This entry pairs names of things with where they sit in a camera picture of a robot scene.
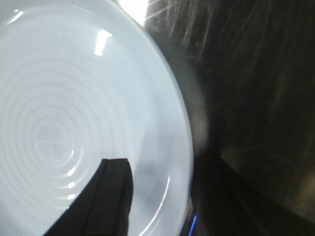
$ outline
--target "ceramic plate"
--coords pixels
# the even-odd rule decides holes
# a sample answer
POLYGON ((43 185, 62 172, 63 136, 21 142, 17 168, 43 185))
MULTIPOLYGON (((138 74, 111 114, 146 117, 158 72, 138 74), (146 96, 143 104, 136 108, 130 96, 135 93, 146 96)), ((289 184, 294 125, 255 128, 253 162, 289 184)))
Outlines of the ceramic plate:
POLYGON ((42 235, 101 159, 128 158, 129 235, 177 236, 191 137, 153 41, 105 0, 2 0, 0 22, 0 235, 42 235))

